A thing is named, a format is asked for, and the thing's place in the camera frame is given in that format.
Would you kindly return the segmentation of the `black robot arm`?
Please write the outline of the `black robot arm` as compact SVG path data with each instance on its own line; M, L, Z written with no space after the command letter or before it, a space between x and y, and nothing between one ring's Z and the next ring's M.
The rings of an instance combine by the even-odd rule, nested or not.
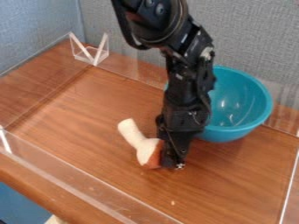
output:
M210 91L216 81L212 38L195 23L186 0L111 3L126 42L138 50L160 50L168 76L163 110L155 118L156 137L144 137L131 119L119 123L118 130L143 167L182 169L190 143L211 121Z

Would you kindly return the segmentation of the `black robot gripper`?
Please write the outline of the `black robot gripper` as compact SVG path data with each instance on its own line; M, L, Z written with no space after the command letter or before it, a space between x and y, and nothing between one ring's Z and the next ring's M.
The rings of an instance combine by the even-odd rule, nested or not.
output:
M162 167L184 167L192 138L203 132L210 119L210 98L203 97L188 105L178 105L167 97L163 98L162 114L155 118L156 135L163 140Z

